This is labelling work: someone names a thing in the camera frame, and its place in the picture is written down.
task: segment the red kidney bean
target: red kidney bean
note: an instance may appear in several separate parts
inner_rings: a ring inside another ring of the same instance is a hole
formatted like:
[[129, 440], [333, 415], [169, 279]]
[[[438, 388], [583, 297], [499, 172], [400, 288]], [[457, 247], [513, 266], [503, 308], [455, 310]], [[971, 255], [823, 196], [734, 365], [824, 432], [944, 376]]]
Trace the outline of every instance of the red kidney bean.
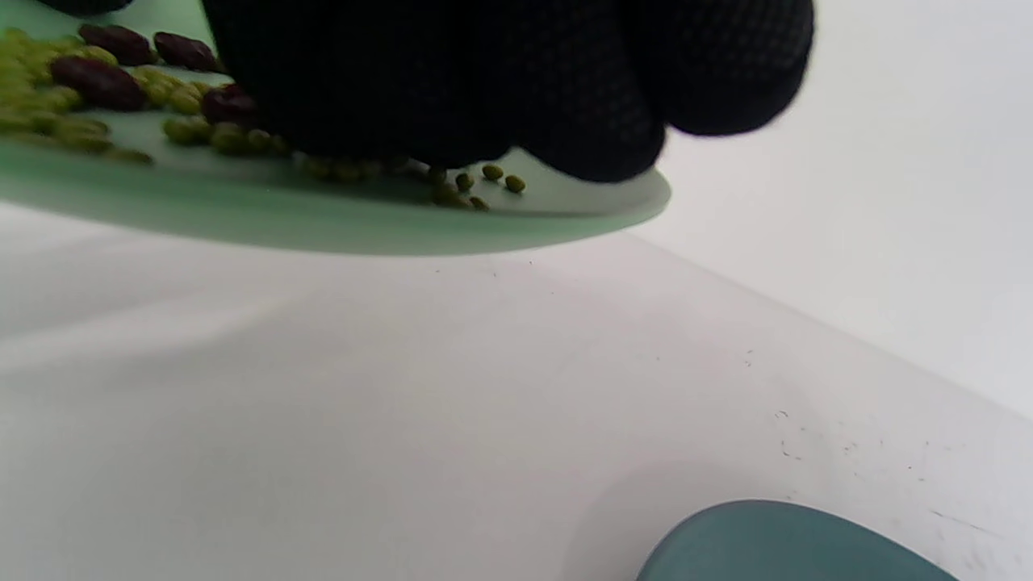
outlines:
[[219, 61], [212, 53], [212, 49], [200, 40], [170, 32], [159, 32], [154, 35], [154, 48], [158, 50], [161, 58], [173, 66], [202, 72], [219, 70]]
[[201, 99], [200, 111], [209, 123], [236, 123], [243, 127], [258, 127], [261, 119], [258, 105], [240, 85], [212, 89]]
[[58, 57], [51, 61], [54, 83], [71, 87], [95, 106], [113, 111], [140, 111], [147, 93], [126, 71], [93, 59]]
[[96, 26], [84, 24], [79, 27], [79, 35], [87, 44], [100, 47], [119, 59], [119, 64], [137, 66], [151, 64], [157, 60], [151, 51], [151, 42], [124, 26]]

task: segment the green plate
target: green plate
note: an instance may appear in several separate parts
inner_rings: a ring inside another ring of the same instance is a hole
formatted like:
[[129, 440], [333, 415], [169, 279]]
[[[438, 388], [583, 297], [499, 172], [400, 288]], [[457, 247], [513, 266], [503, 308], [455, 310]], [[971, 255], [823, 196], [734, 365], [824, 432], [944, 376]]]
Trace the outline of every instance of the green plate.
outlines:
[[[196, 0], [145, 0], [111, 14], [143, 34], [168, 31], [210, 39]], [[0, 0], [0, 27], [34, 37], [73, 33], [80, 21], [35, 0]], [[217, 75], [181, 74], [218, 81]], [[670, 189], [655, 170], [620, 185], [561, 176], [522, 152], [499, 163], [525, 179], [515, 195], [493, 183], [473, 193], [491, 212], [440, 209], [401, 178], [361, 186], [321, 184], [288, 160], [227, 159], [206, 149], [169, 146], [160, 124], [169, 114], [93, 114], [114, 141], [154, 156], [130, 167], [0, 143], [0, 200], [135, 228], [279, 248], [364, 254], [492, 252], [577, 240], [658, 214]]]
[[741, 500], [660, 542], [638, 581], [958, 581], [893, 541], [799, 504]]

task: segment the teal bowl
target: teal bowl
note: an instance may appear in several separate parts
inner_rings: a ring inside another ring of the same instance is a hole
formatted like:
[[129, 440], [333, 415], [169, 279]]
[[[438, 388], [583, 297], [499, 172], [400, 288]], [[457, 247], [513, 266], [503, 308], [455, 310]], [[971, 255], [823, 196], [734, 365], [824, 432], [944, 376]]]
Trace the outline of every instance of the teal bowl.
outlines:
[[638, 581], [958, 581], [901, 545], [787, 502], [741, 500], [682, 521]]

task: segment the white wall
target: white wall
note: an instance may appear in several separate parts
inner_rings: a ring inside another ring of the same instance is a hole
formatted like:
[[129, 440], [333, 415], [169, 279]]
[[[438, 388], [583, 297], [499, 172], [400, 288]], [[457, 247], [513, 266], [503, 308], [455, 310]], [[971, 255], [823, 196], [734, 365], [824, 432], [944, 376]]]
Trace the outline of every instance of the white wall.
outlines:
[[1033, 417], [1033, 3], [819, 5], [795, 106], [635, 234]]

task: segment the scratch mark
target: scratch mark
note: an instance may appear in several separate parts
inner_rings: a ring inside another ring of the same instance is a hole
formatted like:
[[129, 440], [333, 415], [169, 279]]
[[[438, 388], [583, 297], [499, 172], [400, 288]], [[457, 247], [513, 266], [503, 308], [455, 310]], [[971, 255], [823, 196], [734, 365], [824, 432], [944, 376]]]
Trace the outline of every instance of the scratch mark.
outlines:
[[1002, 537], [1001, 534], [998, 534], [997, 532], [994, 532], [993, 530], [983, 528], [981, 526], [974, 525], [971, 522], [962, 520], [960, 518], [951, 517], [951, 516], [945, 515], [945, 514], [943, 514], [943, 513], [941, 513], [939, 511], [934, 511], [932, 509], [930, 509], [929, 512], [933, 513], [934, 515], [940, 517], [943, 520], [949, 520], [950, 522], [960, 524], [962, 526], [966, 526], [968, 528], [971, 528], [972, 530], [978, 530], [979, 532], [982, 532], [984, 534], [990, 534], [991, 537], [994, 537], [996, 539], [1004, 539], [1004, 537]]

